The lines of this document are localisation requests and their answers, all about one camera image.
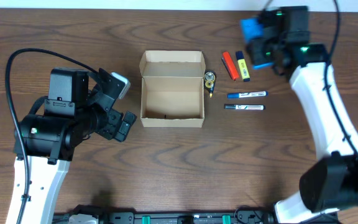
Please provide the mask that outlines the blue plastic stapler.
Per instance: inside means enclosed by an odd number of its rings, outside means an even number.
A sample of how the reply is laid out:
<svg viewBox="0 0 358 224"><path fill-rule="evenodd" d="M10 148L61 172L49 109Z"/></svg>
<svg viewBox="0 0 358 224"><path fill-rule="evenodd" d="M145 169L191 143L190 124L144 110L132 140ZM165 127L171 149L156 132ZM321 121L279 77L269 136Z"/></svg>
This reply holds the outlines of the blue plastic stapler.
<svg viewBox="0 0 358 224"><path fill-rule="evenodd" d="M240 21L246 43L246 52L255 70L273 65L272 42L277 37L277 27L258 17Z"/></svg>

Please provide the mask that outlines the yellow highlighter pen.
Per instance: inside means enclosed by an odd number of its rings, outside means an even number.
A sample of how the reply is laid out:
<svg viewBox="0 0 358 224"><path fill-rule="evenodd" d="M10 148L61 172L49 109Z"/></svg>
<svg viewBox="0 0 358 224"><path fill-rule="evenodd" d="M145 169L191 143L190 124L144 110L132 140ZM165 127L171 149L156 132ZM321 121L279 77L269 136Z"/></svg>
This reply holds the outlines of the yellow highlighter pen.
<svg viewBox="0 0 358 224"><path fill-rule="evenodd" d="M239 65L239 70L240 70L243 82L249 82L250 75L249 75L247 64L246 64L244 54L242 51L236 52L236 59L237 59L238 65Z"/></svg>

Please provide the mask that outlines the blue whiteboard marker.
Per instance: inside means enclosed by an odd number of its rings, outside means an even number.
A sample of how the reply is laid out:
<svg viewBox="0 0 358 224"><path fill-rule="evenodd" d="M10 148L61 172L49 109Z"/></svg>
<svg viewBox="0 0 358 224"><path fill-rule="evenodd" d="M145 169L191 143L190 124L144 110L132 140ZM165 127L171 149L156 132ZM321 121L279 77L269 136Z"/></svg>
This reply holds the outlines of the blue whiteboard marker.
<svg viewBox="0 0 358 224"><path fill-rule="evenodd" d="M242 93L229 93L227 94L228 99L238 99L238 98L252 98L252 97L261 97L267 96L267 91L252 91L252 92L242 92Z"/></svg>

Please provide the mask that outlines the orange highlighter pen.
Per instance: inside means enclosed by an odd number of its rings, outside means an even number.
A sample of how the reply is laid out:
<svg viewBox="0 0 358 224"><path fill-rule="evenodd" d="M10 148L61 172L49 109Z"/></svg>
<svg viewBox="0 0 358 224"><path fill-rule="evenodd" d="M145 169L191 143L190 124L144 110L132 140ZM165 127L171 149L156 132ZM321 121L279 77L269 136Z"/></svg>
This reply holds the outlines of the orange highlighter pen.
<svg viewBox="0 0 358 224"><path fill-rule="evenodd" d="M239 78L239 74L229 52L223 52L223 62L231 79L236 81Z"/></svg>

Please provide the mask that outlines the correction tape dispenser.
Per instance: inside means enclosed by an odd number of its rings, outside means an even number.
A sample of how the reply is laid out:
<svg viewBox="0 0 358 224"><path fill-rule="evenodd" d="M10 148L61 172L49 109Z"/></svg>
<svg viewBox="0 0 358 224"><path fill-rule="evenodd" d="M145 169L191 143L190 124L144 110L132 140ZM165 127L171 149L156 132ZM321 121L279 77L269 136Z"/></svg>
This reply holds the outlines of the correction tape dispenser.
<svg viewBox="0 0 358 224"><path fill-rule="evenodd" d="M208 90L209 97L211 98L214 93L214 88L216 86L216 73L212 70L207 70L204 73L204 89Z"/></svg>

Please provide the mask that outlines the brown cardboard box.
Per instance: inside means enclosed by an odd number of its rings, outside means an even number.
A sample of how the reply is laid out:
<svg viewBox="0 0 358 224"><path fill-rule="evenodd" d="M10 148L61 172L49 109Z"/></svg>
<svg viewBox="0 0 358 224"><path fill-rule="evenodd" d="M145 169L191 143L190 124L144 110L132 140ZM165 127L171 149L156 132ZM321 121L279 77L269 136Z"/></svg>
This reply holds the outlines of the brown cardboard box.
<svg viewBox="0 0 358 224"><path fill-rule="evenodd" d="M139 68L143 127L202 127L206 65L201 51L147 50Z"/></svg>

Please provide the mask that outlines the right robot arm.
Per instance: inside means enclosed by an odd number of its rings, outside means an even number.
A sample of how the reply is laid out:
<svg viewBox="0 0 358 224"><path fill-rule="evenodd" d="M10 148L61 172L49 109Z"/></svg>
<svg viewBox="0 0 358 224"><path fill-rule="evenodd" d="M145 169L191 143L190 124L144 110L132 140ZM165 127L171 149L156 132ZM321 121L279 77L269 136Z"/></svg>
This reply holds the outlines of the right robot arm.
<svg viewBox="0 0 358 224"><path fill-rule="evenodd" d="M286 77L314 139L316 164L295 194L275 204L276 221L306 223L358 207L358 132L336 86L332 52L310 41L308 8L265 9L240 25L253 67Z"/></svg>

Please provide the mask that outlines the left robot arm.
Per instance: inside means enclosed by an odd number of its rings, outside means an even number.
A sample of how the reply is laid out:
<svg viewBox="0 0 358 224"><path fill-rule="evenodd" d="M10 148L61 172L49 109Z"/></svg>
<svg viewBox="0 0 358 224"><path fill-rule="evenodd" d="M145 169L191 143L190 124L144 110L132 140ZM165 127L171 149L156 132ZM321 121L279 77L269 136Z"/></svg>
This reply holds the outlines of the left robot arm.
<svg viewBox="0 0 358 224"><path fill-rule="evenodd" d="M118 73L56 67L48 96L39 98L15 135L14 190L7 223L51 223L75 147L96 133L123 142L136 121L113 109L130 81Z"/></svg>

